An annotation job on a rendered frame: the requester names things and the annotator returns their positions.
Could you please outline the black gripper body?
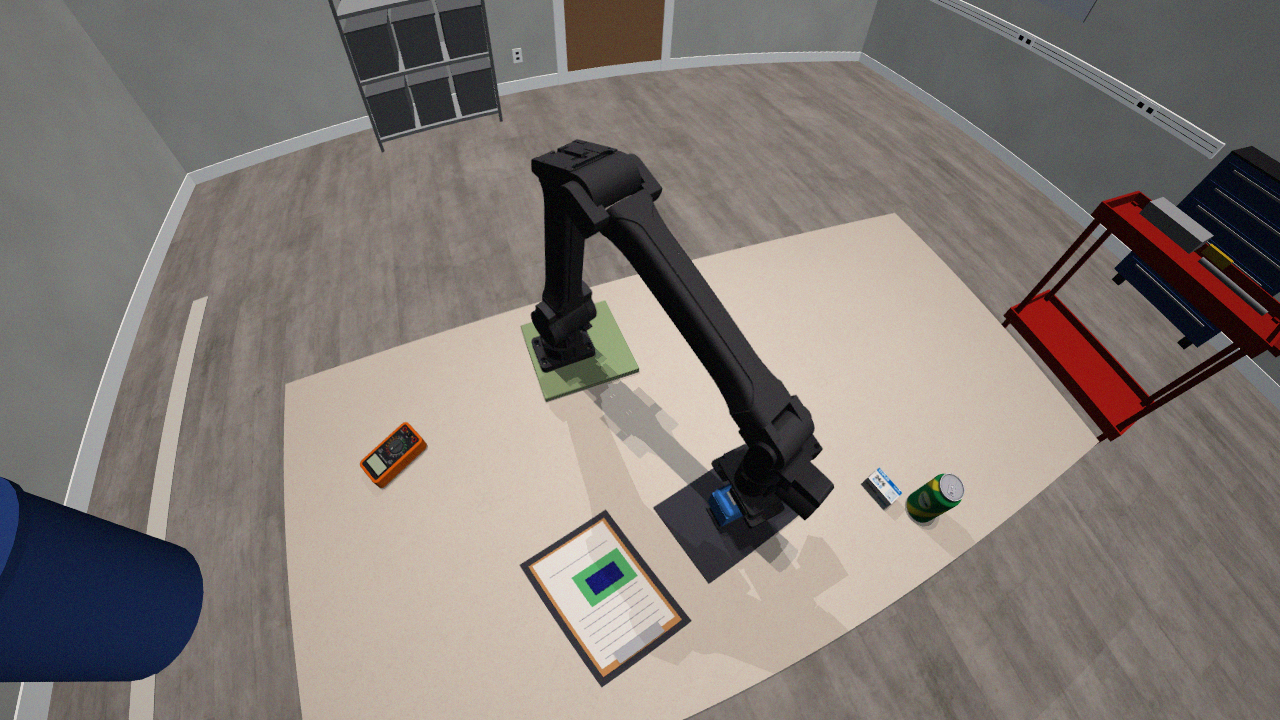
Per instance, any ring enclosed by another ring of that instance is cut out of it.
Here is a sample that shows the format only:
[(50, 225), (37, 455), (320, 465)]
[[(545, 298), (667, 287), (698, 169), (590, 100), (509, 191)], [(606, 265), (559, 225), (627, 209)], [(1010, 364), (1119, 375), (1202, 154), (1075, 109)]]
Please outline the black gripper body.
[(765, 489), (768, 489), (776, 479), (768, 484), (758, 484), (745, 475), (742, 470), (742, 457), (748, 452), (748, 445), (741, 445), (737, 448), (723, 454), (723, 459), (721, 459), (718, 468), (724, 471), (724, 477), (730, 480), (730, 495), (739, 506), (739, 510), (742, 512), (742, 518), (748, 521), (748, 525), (753, 528), (759, 525), (762, 521), (773, 518), (776, 512), (772, 506), (782, 502), (782, 500), (774, 495), (776, 491), (763, 497)]

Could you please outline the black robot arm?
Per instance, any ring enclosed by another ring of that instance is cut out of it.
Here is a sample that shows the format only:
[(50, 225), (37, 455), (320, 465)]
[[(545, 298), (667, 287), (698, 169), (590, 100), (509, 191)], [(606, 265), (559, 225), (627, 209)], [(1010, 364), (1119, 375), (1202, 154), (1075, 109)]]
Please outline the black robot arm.
[(532, 158), (531, 168), (544, 196), (547, 279), (531, 313), (541, 372), (595, 355), (588, 331), (596, 307), (582, 281), (582, 259), (585, 240), (600, 232), (627, 258), (721, 389), (749, 447), (746, 477), (758, 484), (776, 479), (763, 497), (776, 491), (800, 518), (810, 518), (835, 489), (810, 462), (823, 450), (812, 413), (762, 363), (662, 220), (654, 205), (662, 187), (652, 172), (635, 154), (579, 138)]

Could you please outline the green and yellow drink can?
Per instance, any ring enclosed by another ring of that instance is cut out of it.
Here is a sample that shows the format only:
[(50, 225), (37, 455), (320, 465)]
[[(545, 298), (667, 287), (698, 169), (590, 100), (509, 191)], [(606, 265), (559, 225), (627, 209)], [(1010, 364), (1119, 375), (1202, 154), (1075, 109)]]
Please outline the green and yellow drink can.
[(920, 523), (931, 521), (961, 502), (965, 488), (963, 480), (951, 474), (940, 474), (908, 497), (908, 512)]

